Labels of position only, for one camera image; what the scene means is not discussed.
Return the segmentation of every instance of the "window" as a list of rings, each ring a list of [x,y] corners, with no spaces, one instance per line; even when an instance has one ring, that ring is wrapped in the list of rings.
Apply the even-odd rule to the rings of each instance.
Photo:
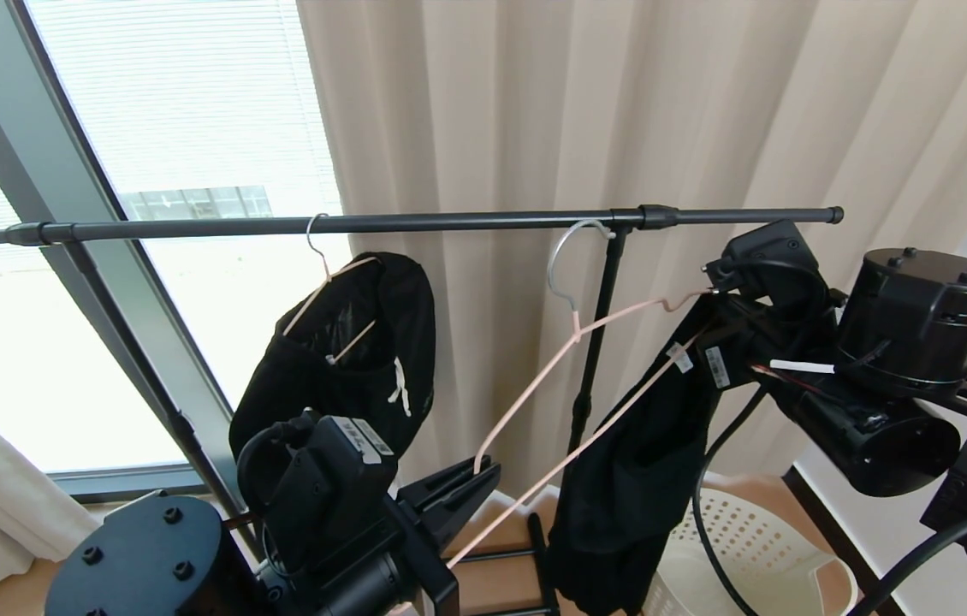
[[[125,192],[119,195],[119,200],[133,221],[272,216],[267,191],[263,187]]]
[[[0,187],[0,227],[18,222]],[[42,471],[183,460],[38,249],[0,246],[0,433]]]
[[[342,213],[295,0],[27,7],[131,219]],[[346,235],[314,241],[332,268],[350,260]],[[273,324],[323,266],[299,237],[144,246],[236,406]]]

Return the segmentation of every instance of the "baseboard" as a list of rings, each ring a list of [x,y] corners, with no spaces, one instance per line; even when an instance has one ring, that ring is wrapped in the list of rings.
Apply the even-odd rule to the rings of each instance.
[[[845,530],[840,527],[833,514],[829,513],[819,495],[815,494],[815,490],[812,490],[804,476],[796,471],[796,467],[790,468],[785,473],[784,483],[788,484],[792,495],[796,496],[800,506],[815,522],[815,526],[819,527],[819,531],[827,539],[829,546],[833,547],[837,558],[842,559],[848,565],[848,568],[852,569],[852,573],[855,574],[856,581],[860,585],[860,592],[867,595],[879,583],[879,578],[868,565],[868,562],[863,560],[863,555],[860,554],[860,550],[856,549],[855,543],[852,543],[851,539],[848,538]],[[894,599],[884,601],[879,609],[875,610],[875,613],[878,613],[879,616],[905,616],[905,612],[902,611],[898,603],[895,603]]]

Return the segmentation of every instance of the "floor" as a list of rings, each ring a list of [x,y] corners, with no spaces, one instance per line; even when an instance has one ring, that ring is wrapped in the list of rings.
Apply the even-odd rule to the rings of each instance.
[[[709,476],[706,484],[766,508],[795,526],[800,534],[820,549],[832,551],[781,479],[765,476],[735,478]],[[506,508],[507,502],[508,499],[504,499],[504,496],[497,495],[484,504],[476,518],[457,536],[448,554],[464,546],[477,531]],[[530,511],[536,511],[541,515],[547,535],[555,515],[555,492],[543,492],[530,507],[524,507],[501,524],[494,533],[488,535],[486,541],[477,549],[496,551],[528,547],[530,541],[528,541],[525,518]],[[104,512],[105,508],[98,510],[99,514]],[[22,576],[8,577],[3,580],[0,583],[0,616],[41,615],[46,590],[57,568],[58,565],[49,561],[35,561],[33,568]],[[460,580],[461,612],[466,615],[541,604],[541,592],[537,586],[536,569],[532,557],[471,562],[471,564],[456,566],[454,572]],[[840,613],[850,592],[844,574],[836,568],[824,566],[819,570],[819,581],[823,589],[827,613]],[[578,615],[578,609],[570,601],[566,601],[562,596],[559,597],[559,601],[561,601],[563,615]]]

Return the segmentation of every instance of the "clothing rack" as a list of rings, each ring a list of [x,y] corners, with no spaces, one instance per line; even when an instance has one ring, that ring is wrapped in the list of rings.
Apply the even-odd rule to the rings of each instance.
[[[658,230],[679,225],[709,225],[710,223],[753,222],[827,222],[842,221],[844,211],[840,207],[785,208],[784,210],[679,210],[662,205],[641,205],[617,210],[542,210],[542,211],[487,211],[487,213],[437,213],[437,214],[390,214],[367,216],[320,216],[312,218],[234,218],[203,219],[203,221],[117,221],[117,222],[22,222],[0,229],[0,245],[61,246],[84,276],[92,295],[100,305],[104,318],[115,328],[122,345],[127,348],[134,368],[144,378],[151,394],[157,399],[167,418],[166,428],[177,441],[181,451],[190,460],[194,470],[205,480],[206,487],[214,494],[229,516],[240,515],[240,504],[233,498],[217,469],[202,451],[193,426],[180,413],[171,400],[158,373],[122,315],[115,297],[96,269],[96,263],[84,246],[86,241],[121,239],[142,240],[162,238],[221,237],[221,235],[262,234],[380,234],[413,233],[413,231],[473,231],[503,229],[558,229],[570,227],[580,221],[600,222],[614,233],[605,249],[602,283],[597,293],[594,320],[608,315],[613,301],[620,260],[624,256],[625,241],[632,231]],[[586,363],[582,381],[571,409],[571,434],[568,452],[582,441],[586,420],[590,416],[594,376],[597,360],[602,350],[605,328],[590,333],[586,347]],[[465,562],[495,558],[513,558],[533,554],[537,564],[538,582],[541,584],[543,605],[515,611],[488,613],[480,616],[528,616],[531,613],[548,613],[559,616],[559,604],[555,589],[551,589],[541,576],[543,558],[543,530],[536,515],[530,516],[530,550],[508,550],[504,553],[473,554]],[[254,535],[244,535],[245,542],[257,556],[261,546]]]

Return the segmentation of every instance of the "plastic basket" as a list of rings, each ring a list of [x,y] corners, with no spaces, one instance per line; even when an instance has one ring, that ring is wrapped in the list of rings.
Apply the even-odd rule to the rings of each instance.
[[[845,562],[816,548],[787,522],[748,500],[705,489],[703,522],[719,562],[734,588],[758,613],[825,616],[817,570],[837,562],[845,571],[850,599],[859,599],[856,578]],[[742,613],[719,584],[700,545],[692,513],[670,533],[658,576],[644,603],[647,616],[734,616]]]

